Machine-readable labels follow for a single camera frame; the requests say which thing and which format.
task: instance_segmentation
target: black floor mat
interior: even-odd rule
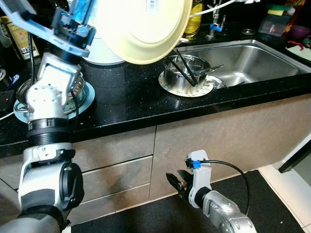
[[[258,171],[247,172],[251,202],[249,217],[258,233],[304,233]],[[212,184],[212,188],[246,208],[242,176]],[[73,233],[219,233],[201,209],[177,195],[72,227]]]

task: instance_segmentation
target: sink basin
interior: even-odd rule
[[[234,86],[296,74],[311,73],[311,68],[256,40],[233,41],[178,49],[205,59],[210,65],[224,64],[210,75]]]

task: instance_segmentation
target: purple bowl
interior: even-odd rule
[[[294,25],[291,28],[290,34],[294,40],[302,40],[311,34],[311,29]]]

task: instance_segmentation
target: black granite countertop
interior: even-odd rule
[[[255,39],[311,66],[285,50],[283,43],[265,35]],[[224,42],[199,39],[196,44]],[[249,105],[274,101],[311,92],[311,73],[213,90],[198,98],[178,97],[158,83],[162,61],[150,65],[101,67],[81,62],[84,79],[92,84],[96,101],[79,117],[79,125],[70,122],[73,142],[126,132],[191,117],[213,114]],[[29,70],[21,76],[29,78]],[[0,121],[0,158],[21,154],[27,147],[27,125],[15,116]]]

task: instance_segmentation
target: yellow bottle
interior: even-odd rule
[[[193,0],[191,15],[203,11],[203,0]],[[183,38],[194,40],[199,31],[202,16],[189,18]]]

